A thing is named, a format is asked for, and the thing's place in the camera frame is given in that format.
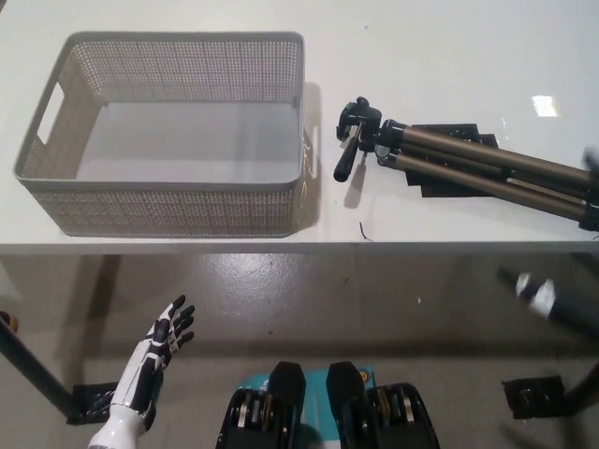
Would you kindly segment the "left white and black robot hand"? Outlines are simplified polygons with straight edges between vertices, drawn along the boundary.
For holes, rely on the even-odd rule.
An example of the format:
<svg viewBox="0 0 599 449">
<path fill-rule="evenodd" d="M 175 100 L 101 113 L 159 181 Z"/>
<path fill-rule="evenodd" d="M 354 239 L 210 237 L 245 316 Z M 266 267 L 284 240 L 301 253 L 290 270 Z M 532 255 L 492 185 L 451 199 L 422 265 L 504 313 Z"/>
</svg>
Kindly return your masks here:
<svg viewBox="0 0 599 449">
<path fill-rule="evenodd" d="M 170 303 L 139 341 L 111 399 L 111 412 L 118 407 L 133 411 L 145 431 L 153 425 L 166 368 L 194 338 L 189 327 L 195 320 L 195 306 L 185 308 L 185 300 L 185 295 L 180 295 Z"/>
</svg>

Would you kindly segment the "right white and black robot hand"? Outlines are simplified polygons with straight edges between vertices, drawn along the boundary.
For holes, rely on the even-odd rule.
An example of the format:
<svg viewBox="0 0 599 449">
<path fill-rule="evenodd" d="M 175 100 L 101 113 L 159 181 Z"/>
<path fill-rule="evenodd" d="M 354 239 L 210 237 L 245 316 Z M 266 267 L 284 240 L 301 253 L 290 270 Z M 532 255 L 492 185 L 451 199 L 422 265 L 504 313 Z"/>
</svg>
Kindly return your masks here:
<svg viewBox="0 0 599 449">
<path fill-rule="evenodd" d="M 511 268 L 499 267 L 498 279 L 514 291 L 516 298 L 526 304 L 529 311 L 549 319 L 557 300 L 553 280 L 539 280 L 528 272 L 516 272 Z"/>
</svg>

